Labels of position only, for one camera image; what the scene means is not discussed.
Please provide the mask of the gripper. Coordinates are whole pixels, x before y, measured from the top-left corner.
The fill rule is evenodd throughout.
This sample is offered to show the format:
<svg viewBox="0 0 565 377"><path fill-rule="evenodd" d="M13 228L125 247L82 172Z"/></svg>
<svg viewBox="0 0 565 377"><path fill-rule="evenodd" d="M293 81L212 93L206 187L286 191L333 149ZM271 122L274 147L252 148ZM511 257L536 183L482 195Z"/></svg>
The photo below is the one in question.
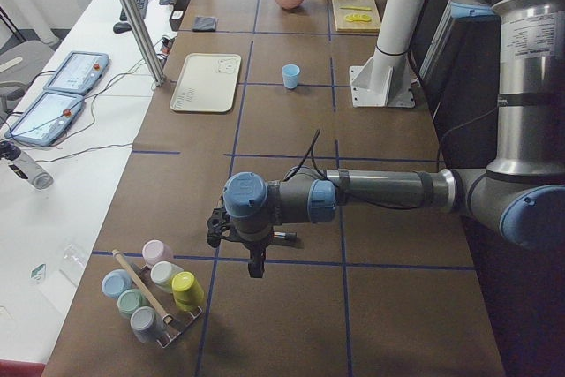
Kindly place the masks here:
<svg viewBox="0 0 565 377"><path fill-rule="evenodd" d="M274 236L269 235L260 240L244 240L244 247L250 252L248 273L251 278L259 278L265 272L266 250L273 243Z"/></svg>

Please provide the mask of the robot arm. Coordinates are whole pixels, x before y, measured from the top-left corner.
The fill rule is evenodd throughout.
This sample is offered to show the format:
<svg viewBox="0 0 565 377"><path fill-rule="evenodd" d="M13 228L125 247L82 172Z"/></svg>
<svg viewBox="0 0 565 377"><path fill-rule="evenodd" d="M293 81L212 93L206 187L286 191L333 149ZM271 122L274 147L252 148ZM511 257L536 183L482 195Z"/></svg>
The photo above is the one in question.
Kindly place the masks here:
<svg viewBox="0 0 565 377"><path fill-rule="evenodd" d="M329 222L351 201L469 216L509 242L541 250L564 240L564 0L453 0L452 13L501 18L495 158L480 169L435 173L320 170L299 164L283 179L241 172L207 221L207 242L243 245L248 272L264 273L275 228Z"/></svg>

